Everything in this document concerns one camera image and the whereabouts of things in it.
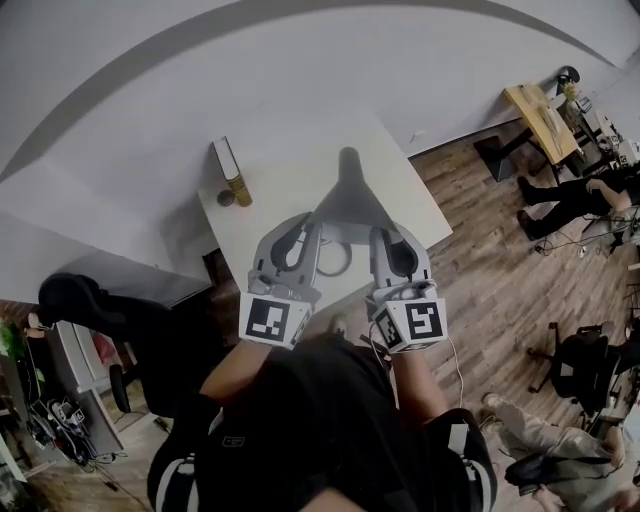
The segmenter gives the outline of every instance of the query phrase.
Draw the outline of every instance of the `office chair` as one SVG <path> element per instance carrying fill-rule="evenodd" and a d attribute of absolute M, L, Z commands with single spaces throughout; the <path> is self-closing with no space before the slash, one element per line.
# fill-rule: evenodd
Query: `office chair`
<path fill-rule="evenodd" d="M 149 410 L 174 417 L 180 403 L 195 393 L 226 353 L 215 322 L 188 305 L 170 309 L 151 301 L 110 295 L 92 279 L 54 274 L 40 287 L 39 317 L 82 325 L 128 342 L 137 364 L 128 371 L 109 368 L 111 390 L 122 412 L 131 412 L 126 387 L 140 379 Z"/>
<path fill-rule="evenodd" d="M 551 368 L 542 383 L 537 388 L 531 386 L 529 391 L 539 393 L 551 380 L 556 393 L 562 398 L 573 398 L 587 416 L 600 412 L 607 406 L 612 381 L 620 363 L 620 354 L 609 347 L 613 323 L 580 327 L 576 334 L 563 343 L 560 343 L 558 324 L 550 323 L 549 329 L 555 331 L 553 356 L 527 350 L 531 357 L 551 362 Z"/>

